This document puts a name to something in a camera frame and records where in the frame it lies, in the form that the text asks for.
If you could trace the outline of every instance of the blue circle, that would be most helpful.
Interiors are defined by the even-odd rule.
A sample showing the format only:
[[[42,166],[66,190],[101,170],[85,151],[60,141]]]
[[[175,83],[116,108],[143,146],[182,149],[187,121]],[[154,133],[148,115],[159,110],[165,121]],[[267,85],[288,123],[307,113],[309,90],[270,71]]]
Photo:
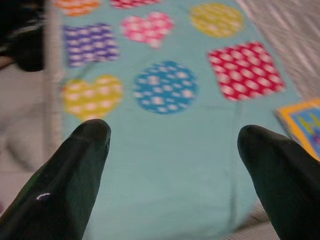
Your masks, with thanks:
[[[185,110],[197,93],[195,74],[174,61],[154,64],[134,80],[134,96],[139,105],[157,114]]]

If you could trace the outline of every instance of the yellow heart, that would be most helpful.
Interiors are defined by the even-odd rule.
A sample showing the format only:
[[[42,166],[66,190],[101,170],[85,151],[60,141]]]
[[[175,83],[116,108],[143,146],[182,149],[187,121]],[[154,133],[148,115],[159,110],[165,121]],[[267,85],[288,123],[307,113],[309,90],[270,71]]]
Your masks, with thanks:
[[[66,112],[82,121],[103,118],[115,109],[122,97],[122,83],[113,75],[102,75],[94,84],[73,79],[63,88]]]

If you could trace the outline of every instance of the pink heart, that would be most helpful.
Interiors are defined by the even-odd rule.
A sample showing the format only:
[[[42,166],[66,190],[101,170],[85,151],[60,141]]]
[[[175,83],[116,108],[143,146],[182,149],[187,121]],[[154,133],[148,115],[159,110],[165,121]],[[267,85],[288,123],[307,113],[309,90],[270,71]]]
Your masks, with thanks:
[[[167,14],[153,11],[146,18],[129,16],[122,21],[124,35],[132,41],[149,44],[159,48],[166,35],[174,27],[174,23]]]

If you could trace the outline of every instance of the polka dot circle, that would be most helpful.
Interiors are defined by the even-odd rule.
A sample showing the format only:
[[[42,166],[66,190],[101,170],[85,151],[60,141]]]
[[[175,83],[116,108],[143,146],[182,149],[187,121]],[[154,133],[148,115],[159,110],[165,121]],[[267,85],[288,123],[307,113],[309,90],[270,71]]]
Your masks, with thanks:
[[[195,74],[173,61],[154,64],[134,80],[134,96],[139,105],[157,114],[183,111],[192,104],[197,92]]]
[[[193,25],[214,38],[231,37],[243,28],[244,18],[235,8],[221,3],[204,3],[191,10]]]

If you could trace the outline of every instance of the yellow circle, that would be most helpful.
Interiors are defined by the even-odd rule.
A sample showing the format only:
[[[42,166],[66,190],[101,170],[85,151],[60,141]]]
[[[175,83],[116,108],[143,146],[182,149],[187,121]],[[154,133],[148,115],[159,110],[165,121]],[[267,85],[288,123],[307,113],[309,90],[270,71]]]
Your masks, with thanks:
[[[191,21],[200,32],[214,38],[230,37],[244,25],[244,18],[237,9],[221,3],[194,6]]]

